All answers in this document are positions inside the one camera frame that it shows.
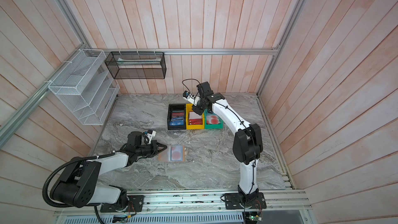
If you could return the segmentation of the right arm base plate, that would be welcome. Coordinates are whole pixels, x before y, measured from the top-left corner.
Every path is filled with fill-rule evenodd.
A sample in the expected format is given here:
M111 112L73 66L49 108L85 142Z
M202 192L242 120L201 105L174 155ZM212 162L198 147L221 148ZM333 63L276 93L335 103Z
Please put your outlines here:
M226 209L266 209L266 202L264 194L261 192L254 192L250 195L243 193L229 193L220 197L221 201L225 203Z

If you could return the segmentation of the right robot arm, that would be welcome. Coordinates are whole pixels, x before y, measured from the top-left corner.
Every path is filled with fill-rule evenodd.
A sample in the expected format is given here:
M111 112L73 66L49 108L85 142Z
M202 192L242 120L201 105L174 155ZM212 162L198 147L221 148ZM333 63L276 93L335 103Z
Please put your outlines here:
M238 193L249 201L259 193L257 165L263 151L262 133L258 124L241 117L221 93L214 93L208 82L197 85L198 95L185 91L183 97L192 104L192 110L201 115L211 111L227 125L234 135L233 154L240 163Z

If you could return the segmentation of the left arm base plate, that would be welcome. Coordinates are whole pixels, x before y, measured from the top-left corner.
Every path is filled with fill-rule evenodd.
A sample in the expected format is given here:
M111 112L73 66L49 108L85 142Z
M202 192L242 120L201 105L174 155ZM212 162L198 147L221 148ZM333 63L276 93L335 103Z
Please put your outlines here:
M141 212L144 204L144 195L128 195L121 196L120 199L114 203L104 203L101 206L101 213L113 213L113 212Z

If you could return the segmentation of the white card red circles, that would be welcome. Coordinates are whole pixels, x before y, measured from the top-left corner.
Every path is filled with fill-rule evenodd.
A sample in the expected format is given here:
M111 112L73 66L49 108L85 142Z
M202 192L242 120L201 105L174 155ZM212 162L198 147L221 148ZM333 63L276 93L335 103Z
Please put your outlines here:
M174 145L171 147L170 160L173 162L184 161L184 147L182 145Z

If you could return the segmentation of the tan leather card holder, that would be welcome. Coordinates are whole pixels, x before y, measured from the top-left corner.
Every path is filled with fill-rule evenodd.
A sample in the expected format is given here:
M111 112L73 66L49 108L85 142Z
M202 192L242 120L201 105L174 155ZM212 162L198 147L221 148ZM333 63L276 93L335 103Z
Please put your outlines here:
M168 146L165 151L158 154L159 162L185 162L186 149L183 145Z

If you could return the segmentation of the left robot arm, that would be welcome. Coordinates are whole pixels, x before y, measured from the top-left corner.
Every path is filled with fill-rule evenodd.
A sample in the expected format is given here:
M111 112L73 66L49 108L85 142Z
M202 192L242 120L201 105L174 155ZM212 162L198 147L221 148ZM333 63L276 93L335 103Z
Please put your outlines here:
M105 155L74 157L59 166L46 179L42 198L57 208L111 205L118 212L129 207L124 188L101 186L99 176L131 166L141 159L149 159L166 151L167 145L154 139L155 131L131 132L119 150Z

